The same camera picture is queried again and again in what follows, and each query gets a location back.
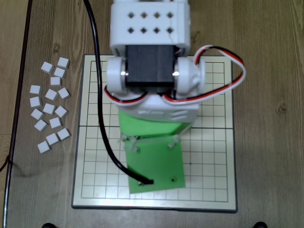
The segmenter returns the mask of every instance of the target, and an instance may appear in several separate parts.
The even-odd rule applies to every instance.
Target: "red white black wire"
[[[198,65],[199,64],[199,60],[200,57],[209,49],[216,49],[218,50],[221,54],[223,54],[224,56],[228,57],[229,59],[231,59],[232,62],[236,63],[238,66],[241,67],[242,72],[241,74],[235,79],[233,80],[230,84],[228,85],[224,85],[223,87],[220,87],[218,89],[215,89],[213,91],[204,93],[204,94],[200,94],[194,97],[188,97],[188,98],[184,98],[184,99],[176,99],[173,98],[171,96],[171,93],[167,93],[164,94],[162,96],[164,102],[171,104],[171,105],[188,105],[188,104],[192,104],[192,103],[197,103],[197,102],[201,102],[201,101],[205,101],[208,100],[210,98],[213,98],[219,94],[222,94],[226,91],[232,90],[235,87],[237,87],[239,84],[241,84],[245,77],[246,77],[246,69],[245,69],[245,65],[243,60],[236,55],[235,53],[223,48],[223,47],[217,47],[217,46],[213,46],[213,45],[205,45],[203,47],[201,47],[194,55],[193,58],[193,62]]]
[[[176,99],[175,97],[171,96],[172,92],[170,91],[162,96],[164,102],[166,102],[170,105],[188,105],[188,104],[202,102],[202,101],[211,99],[224,92],[232,90],[244,81],[244,79],[246,77],[246,69],[245,69],[243,60],[237,54],[235,54],[223,47],[218,47],[218,46],[214,46],[214,45],[205,45],[205,46],[201,47],[194,55],[193,62],[195,65],[198,65],[200,63],[200,61],[199,61],[200,57],[209,49],[218,50],[222,55],[228,57],[229,59],[231,59],[232,62],[234,62],[235,64],[240,66],[242,69],[241,74],[235,80],[233,80],[230,84],[224,85],[213,91],[210,91],[210,92],[207,92],[204,94],[200,94],[197,96],[193,96],[193,97]],[[107,91],[106,87],[104,88],[104,92],[111,99],[112,102],[114,102],[115,104],[118,104],[118,105],[123,105],[123,106],[139,104],[147,97],[147,93],[143,93],[139,97],[132,99],[132,100],[120,100],[117,97],[112,96]]]

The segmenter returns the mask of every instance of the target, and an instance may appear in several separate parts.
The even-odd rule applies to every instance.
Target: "white grid board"
[[[103,87],[110,58],[101,56]],[[231,82],[229,59],[203,58],[206,91]],[[110,145],[126,166],[118,109],[106,96],[103,96],[103,110]],[[75,207],[236,210],[231,91],[201,103],[193,128],[182,136],[186,187],[130,194],[127,175],[115,166],[105,150],[98,127],[95,56],[85,55],[77,143]]]

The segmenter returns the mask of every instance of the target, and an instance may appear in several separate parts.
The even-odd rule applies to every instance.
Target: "hole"
[[[146,18],[148,16],[148,14],[146,14],[145,12],[143,12],[142,14],[141,14],[141,17],[142,18]]]
[[[134,16],[135,16],[135,15],[134,15],[132,12],[128,14],[128,17],[129,17],[129,18],[133,18]]]
[[[160,31],[160,30],[159,30],[158,28],[155,28],[155,29],[154,29],[154,32],[155,32],[155,33],[159,33],[159,31]]]
[[[159,18],[161,15],[158,13],[158,12],[156,12],[156,13],[154,13],[154,17],[155,18]]]
[[[173,13],[169,12],[169,13],[167,14],[167,17],[168,17],[168,18],[172,18],[172,17],[173,17]]]
[[[129,29],[128,29],[128,32],[131,34],[131,33],[134,32],[134,29],[133,29],[133,28],[129,28]]]
[[[141,29],[141,32],[142,32],[142,33],[145,33],[146,31],[147,31],[147,30],[146,30],[145,28],[142,28],[142,29]]]
[[[173,32],[173,29],[172,28],[168,28],[167,32],[169,32],[171,34]]]

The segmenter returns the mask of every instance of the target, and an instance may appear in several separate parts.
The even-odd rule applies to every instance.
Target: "wooden table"
[[[110,54],[110,0],[91,0],[101,53]],[[210,227],[248,228],[304,225],[304,1],[190,0],[192,53],[216,44],[238,53],[247,79],[234,91],[237,176],[236,214],[161,210],[72,209],[82,60],[93,53],[93,38],[81,0],[34,0],[14,150],[7,224],[39,228]],[[51,152],[37,144],[30,117],[30,85],[49,88],[40,67],[59,57],[71,60],[63,82],[72,97],[64,124],[72,137]]]

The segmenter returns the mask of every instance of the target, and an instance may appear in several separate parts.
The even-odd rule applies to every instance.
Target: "small white block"
[[[44,130],[48,127],[48,125],[47,125],[47,123],[44,122],[43,120],[39,120],[39,121],[35,124],[34,127],[35,127],[38,131],[42,132],[42,131],[44,131]]]
[[[50,119],[49,123],[50,123],[52,128],[58,128],[58,127],[62,126],[62,123],[61,123],[59,117]]]
[[[51,89],[49,89],[46,94],[46,98],[48,98],[52,101],[56,101],[58,96],[59,96],[59,94]]]
[[[41,70],[48,73],[48,74],[51,74],[54,70],[54,66],[50,63],[44,62],[42,67],[41,67]]]
[[[61,86],[61,78],[51,77],[51,86]]]
[[[60,140],[65,140],[66,138],[70,137],[70,132],[68,132],[68,130],[66,128],[62,129],[57,134],[58,134]]]
[[[62,79],[65,79],[67,72],[64,69],[56,68],[54,75],[57,77],[60,77]]]
[[[59,106],[56,110],[55,113],[60,117],[63,118],[68,114],[68,111],[64,109],[62,106]]]
[[[33,116],[36,120],[41,120],[44,117],[44,114],[35,108],[31,116]]]
[[[56,143],[59,142],[59,139],[55,133],[50,134],[47,136],[47,142],[50,146],[55,145]]]
[[[46,103],[46,105],[43,108],[43,112],[48,114],[54,114],[55,108],[56,106]]]
[[[66,70],[66,69],[68,69],[69,65],[70,65],[70,60],[68,60],[67,58],[62,58],[62,57],[59,58],[59,61],[57,64],[58,67],[61,67]]]
[[[47,141],[43,141],[42,143],[38,144],[38,149],[39,149],[40,153],[45,153],[45,152],[49,151],[51,148],[48,145]]]
[[[30,94],[40,95],[41,92],[42,92],[42,87],[41,86],[39,86],[39,85],[31,85],[30,86],[30,91],[29,91]]]
[[[61,96],[62,99],[68,99],[71,95],[68,93],[66,88],[62,88],[58,91],[59,95]]]
[[[30,98],[29,101],[30,101],[30,106],[32,108],[37,108],[37,107],[41,107],[42,106],[41,99],[38,96]]]

